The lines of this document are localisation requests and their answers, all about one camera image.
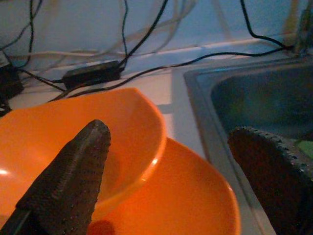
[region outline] black device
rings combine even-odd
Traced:
[[[24,89],[17,71],[6,54],[0,50],[0,117],[11,111],[8,99]]]
[[[118,61],[78,68],[68,71],[62,78],[67,89],[81,84],[94,85],[120,79],[123,68],[118,68]]]

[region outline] wall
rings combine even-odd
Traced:
[[[182,6],[194,0],[170,0],[161,22],[178,14]],[[281,38],[296,31],[300,11],[306,0],[246,0],[250,21],[256,33]],[[19,34],[28,22],[28,0],[0,1],[0,45]],[[162,0],[128,0],[129,14],[126,35],[147,27],[153,22]],[[123,0],[44,0],[35,19],[34,51],[94,49],[123,51],[121,24]],[[173,38],[164,45],[174,31]],[[140,37],[128,39],[131,48]],[[239,0],[198,0],[179,25],[163,27],[140,48],[139,53],[170,50],[195,45],[216,44],[248,39]],[[9,55],[27,52],[29,32],[14,46],[5,50]],[[59,57],[41,57],[41,61]],[[13,58],[18,64],[20,58]]]

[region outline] electrical cord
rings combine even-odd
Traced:
[[[175,24],[175,23],[179,23],[182,19],[184,19],[186,16],[188,16],[188,14],[192,11],[192,9],[195,7],[196,3],[198,0],[189,0],[188,2],[191,2],[190,4],[188,4],[186,6],[186,8],[182,11],[182,13],[180,15],[178,15],[177,17],[171,18],[169,20],[163,21],[161,23],[159,23],[156,28],[161,28],[161,27],[165,27],[171,24]],[[134,40],[137,37],[143,35],[149,28],[142,28],[140,30],[138,30],[135,33],[132,33],[130,35],[128,35],[126,37],[126,41],[130,41],[130,40]],[[120,45],[123,42],[117,42],[115,43],[110,49],[105,50],[105,51],[96,51],[96,50],[84,50],[84,49],[80,49],[80,50],[74,50],[74,51],[39,51],[39,52],[33,52],[33,53],[27,53],[27,54],[23,54],[23,55],[11,55],[10,57],[26,57],[26,56],[38,56],[38,55],[59,55],[59,56],[72,56],[72,57],[96,57],[96,56],[101,56],[104,54],[108,54],[108,55],[118,55],[118,56],[125,56],[124,52],[112,52],[115,48],[120,47]],[[149,54],[150,52],[147,53],[134,53],[133,55],[145,55],[145,54]]]
[[[168,65],[168,66],[159,66],[159,67],[155,67],[155,68],[152,68],[152,69],[149,69],[149,70],[145,70],[145,71],[142,71],[142,72],[139,72],[139,73],[135,74],[134,76],[131,76],[130,78],[127,78],[126,80],[124,80],[124,81],[122,81],[122,82],[120,82],[120,83],[118,83],[116,85],[109,86],[109,87],[103,87],[103,88],[91,89],[91,90],[87,90],[87,91],[82,91],[82,92],[73,94],[73,95],[69,96],[68,98],[77,97],[77,96],[80,96],[80,95],[90,94],[90,93],[94,93],[94,92],[109,91],[109,90],[118,88],[118,87],[120,87],[120,86],[122,86],[122,85],[124,85],[124,84],[126,84],[126,83],[128,83],[130,81],[132,81],[133,79],[141,76],[141,75],[144,75],[144,74],[147,74],[147,73],[150,73],[150,72],[153,72],[153,71],[161,70],[161,69],[176,68],[176,67],[190,65],[190,64],[193,64],[193,63],[198,62],[200,60],[203,60],[205,58],[212,57],[212,56],[241,55],[241,56],[259,57],[259,56],[265,56],[265,55],[273,54],[273,53],[276,53],[276,52],[282,51],[282,50],[286,50],[286,49],[285,48],[278,48],[278,49],[270,50],[270,51],[263,52],[263,53],[217,52],[217,53],[207,54],[207,55],[198,57],[198,58],[196,58],[194,60],[190,60],[190,61],[187,61],[187,62],[184,62],[184,63]],[[58,100],[58,99],[62,99],[64,97],[66,97],[68,94],[70,94],[72,91],[74,91],[74,90],[76,90],[78,88],[84,87],[84,86],[88,86],[88,84],[81,84],[81,85],[79,85],[79,86],[77,86],[75,88],[69,89],[69,90],[63,92],[62,94],[58,95],[57,97],[55,97],[54,99],[52,99],[50,101],[55,101],[55,100]]]
[[[253,37],[253,38],[258,38],[258,39],[262,39],[262,40],[266,40],[272,43],[275,43],[277,45],[279,45],[280,47],[286,49],[286,50],[291,50],[293,48],[293,46],[286,46],[284,44],[282,44],[280,41],[270,38],[270,37],[266,37],[266,36],[261,36],[261,35],[257,35],[252,31],[251,28],[251,24],[250,24],[250,20],[248,17],[248,13],[246,11],[246,5],[245,5],[245,1],[244,0],[240,0],[240,4],[241,4],[241,8],[243,10],[244,16],[245,16],[245,21],[246,21],[246,26],[248,28],[249,34]]]
[[[117,65],[117,68],[120,68],[123,64],[125,64],[125,62],[138,50],[138,48],[148,39],[148,37],[150,36],[150,34],[152,33],[152,31],[156,28],[156,25],[158,23],[158,21],[160,20],[166,4],[167,4],[168,0],[164,0],[163,4],[156,16],[155,21],[153,22],[153,24],[151,25],[151,27],[149,28],[148,32],[145,34],[145,36],[140,40],[140,42],[128,53],[127,56],[125,56],[125,58]]]
[[[23,70],[23,69],[17,69],[17,70],[20,71],[20,72],[26,73],[26,74],[28,74],[30,77],[33,77],[33,78],[35,78],[36,80],[38,80],[38,81],[40,81],[40,82],[43,82],[43,83],[45,83],[45,84],[47,84],[47,85],[49,85],[49,86],[51,86],[51,87],[54,87],[54,88],[56,88],[56,89],[58,89],[58,90],[60,90],[60,91],[62,91],[62,92],[66,92],[65,89],[54,85],[51,81],[49,81],[49,80],[47,80],[47,79],[45,79],[45,78],[43,78],[43,77],[37,76],[37,75],[35,75],[35,74],[33,74],[33,73],[29,72],[29,71]]]
[[[42,6],[42,3],[43,3],[43,0],[39,0],[39,3],[36,7],[36,10],[34,12],[34,15],[33,15],[33,20],[34,18],[37,16],[41,6]],[[4,50],[10,46],[12,46],[13,44],[17,43],[21,38],[22,38],[22,35],[25,33],[26,29],[31,25],[31,22],[29,22],[27,25],[24,26],[24,28],[21,30],[20,34],[17,36],[16,39],[12,40],[11,42],[9,42],[8,44],[4,45],[3,47],[0,47],[0,50]]]
[[[29,1],[29,23],[30,23],[30,40],[29,40],[29,46],[28,46],[28,53],[31,53],[33,50],[33,42],[34,42],[34,15],[33,15],[33,3],[34,0]],[[17,68],[23,68],[26,65],[28,65],[30,61],[31,56],[29,55],[27,57],[27,60],[25,63],[21,66],[16,66]]]
[[[125,64],[124,64],[124,68],[126,68],[127,66],[127,61],[128,61],[128,52],[127,52],[127,44],[126,44],[126,38],[125,38],[125,24],[126,24],[126,18],[127,18],[127,14],[128,14],[128,3],[127,0],[124,0],[124,4],[125,4],[125,13],[124,13],[124,18],[123,18],[123,24],[122,24],[122,39],[123,39],[123,45],[124,45],[124,51],[125,51]]]

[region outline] black cable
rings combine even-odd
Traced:
[[[280,47],[282,47],[282,48],[284,48],[284,49],[286,49],[286,50],[290,50],[290,49],[293,48],[293,46],[286,46],[286,45],[282,44],[280,41],[278,41],[278,40],[276,40],[276,39],[273,39],[273,38],[270,38],[270,37],[266,37],[266,36],[261,36],[261,35],[255,34],[255,33],[252,31],[252,28],[251,28],[251,24],[250,24],[250,20],[249,20],[249,17],[248,17],[248,13],[247,13],[247,11],[246,11],[245,1],[244,1],[244,0],[240,0],[240,4],[241,4],[241,8],[242,8],[242,10],[243,10],[244,16],[245,16],[246,26],[247,26],[247,28],[248,28],[249,34],[250,34],[253,38],[263,39],[263,40],[266,40],[266,41],[275,43],[275,44],[279,45]]]
[[[128,3],[127,3],[127,0],[124,0],[124,4],[125,4],[125,13],[124,13],[123,24],[122,24],[122,38],[123,38],[125,58],[126,58],[125,64],[124,64],[124,68],[126,68],[127,61],[128,61],[127,44],[126,44],[126,38],[125,38],[125,24],[126,24],[126,18],[127,18],[127,15],[128,15]]]
[[[82,92],[73,94],[73,95],[69,96],[68,98],[77,97],[77,96],[80,96],[80,95],[83,95],[83,94],[89,94],[89,93],[94,93],[94,92],[109,91],[109,90],[118,88],[118,87],[120,87],[120,86],[122,86],[122,85],[124,85],[124,84],[126,84],[126,83],[128,83],[130,81],[132,81],[133,79],[135,79],[135,78],[137,78],[137,77],[139,77],[141,75],[144,75],[146,73],[150,73],[150,72],[161,70],[161,69],[176,68],[176,67],[180,67],[180,66],[190,65],[190,64],[193,64],[193,63],[195,63],[197,61],[200,61],[200,60],[203,60],[205,58],[212,57],[212,56],[218,56],[218,55],[242,55],[242,56],[250,56],[250,57],[259,57],[259,56],[265,56],[265,55],[273,54],[275,52],[282,51],[282,50],[285,50],[285,48],[278,48],[278,49],[270,50],[270,51],[263,52],[263,53],[256,53],[256,54],[253,54],[253,53],[242,53],[242,52],[217,52],[217,53],[207,54],[207,55],[198,57],[198,58],[196,58],[194,60],[190,60],[190,61],[187,61],[187,62],[184,62],[184,63],[175,64],[175,65],[169,65],[169,66],[159,66],[159,67],[155,67],[155,68],[152,68],[152,69],[149,69],[149,70],[145,70],[145,71],[142,71],[142,72],[139,72],[139,73],[135,74],[134,76],[131,76],[130,78],[127,78],[123,82],[120,82],[120,83],[118,83],[116,85],[109,86],[109,87],[103,87],[103,88],[91,89],[91,90],[87,90],[87,91],[82,91]],[[74,91],[74,90],[76,90],[78,88],[87,86],[87,85],[88,84],[81,84],[80,86],[77,86],[75,88],[67,90],[67,91],[63,92],[62,94],[58,95],[57,97],[55,97],[54,99],[52,99],[51,101],[62,99],[65,96],[67,96],[69,93],[71,93],[72,91]]]
[[[33,42],[34,42],[34,15],[33,15],[33,3],[34,0],[29,1],[29,23],[30,23],[30,39],[29,39],[29,46],[28,46],[28,53],[31,53],[33,50]],[[16,66],[17,68],[23,68],[28,65],[31,56],[27,57],[25,63],[21,66]]]
[[[49,81],[49,80],[47,80],[47,79],[45,79],[45,78],[43,78],[43,77],[37,76],[37,75],[35,75],[35,74],[33,74],[33,73],[29,72],[29,71],[23,70],[23,69],[18,69],[18,71],[23,72],[23,73],[26,73],[26,74],[28,74],[29,76],[35,78],[36,80],[41,81],[41,82],[43,82],[43,83],[45,83],[45,84],[47,84],[47,85],[49,85],[49,86],[51,86],[51,87],[54,87],[54,88],[56,88],[56,89],[58,89],[58,90],[60,90],[60,91],[62,91],[62,92],[66,92],[65,89],[54,85],[51,81]]]
[[[124,59],[116,66],[116,69],[118,70],[123,64],[124,65],[124,68],[126,67],[126,63],[128,61],[128,59],[132,56],[132,54],[135,53],[136,50],[138,50],[138,48],[148,39],[148,37],[151,35],[152,31],[155,29],[158,21],[160,20],[164,10],[165,10],[165,7],[166,7],[166,4],[167,4],[168,0],[164,0],[163,1],[163,4],[156,16],[156,19],[154,20],[153,24],[151,25],[151,27],[149,28],[148,32],[145,34],[145,36],[140,40],[140,42],[128,53],[125,55]],[[125,14],[124,14],[124,19],[123,19],[123,27],[122,27],[122,37],[123,37],[123,43],[124,43],[124,47],[125,47],[125,50],[127,50],[127,47],[126,47],[126,39],[125,39],[125,35],[124,35],[124,29],[125,29],[125,23],[126,23],[126,17],[127,17],[127,14],[128,14],[128,4],[127,4],[127,1],[125,0],[124,1],[125,3]],[[53,83],[61,83],[61,80],[57,80],[56,81],[53,81]],[[78,89],[78,88],[81,88],[81,87],[86,87],[86,86],[89,86],[88,83],[84,83],[84,84],[80,84],[79,86],[77,87],[74,87],[72,89],[69,89],[67,90],[65,93],[62,93],[60,94],[59,96],[57,96],[56,98],[54,98],[53,100],[57,100],[57,99],[61,99],[63,97],[65,97],[67,94],[69,94],[70,92]]]
[[[158,21],[160,20],[164,9],[166,7],[168,0],[164,0],[162,7],[160,8],[155,21],[153,22],[153,24],[151,25],[151,27],[149,28],[148,32],[146,33],[146,35],[140,40],[140,42],[129,52],[129,54],[127,56],[125,56],[125,58],[117,65],[117,68],[120,68],[137,50],[138,48],[148,39],[148,37],[150,36],[150,34],[152,33],[152,31],[155,29]]]
[[[36,7],[36,10],[35,10],[35,13],[33,15],[33,20],[34,18],[37,16],[39,10],[40,10],[40,7],[43,3],[43,0],[39,0],[39,3]],[[3,47],[0,47],[0,50],[4,50],[10,46],[12,46],[13,44],[17,43],[21,38],[22,38],[22,35],[25,33],[26,29],[30,26],[31,22],[29,22],[27,25],[24,26],[24,28],[21,30],[20,34],[17,36],[16,39],[12,40],[11,42],[9,42],[8,44],[4,45]]]

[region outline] black power brick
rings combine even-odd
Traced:
[[[69,90],[81,84],[95,85],[120,79],[120,73],[124,68],[118,68],[118,61],[111,61],[98,65],[83,67],[68,71],[62,82]]]

